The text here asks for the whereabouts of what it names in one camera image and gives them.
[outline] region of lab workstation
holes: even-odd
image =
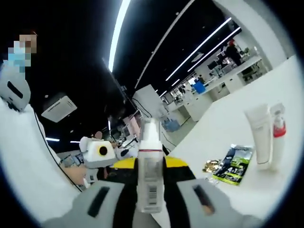
[[[0,42],[4,216],[43,228],[300,224],[303,59],[278,11],[64,4],[18,5],[22,23]]]

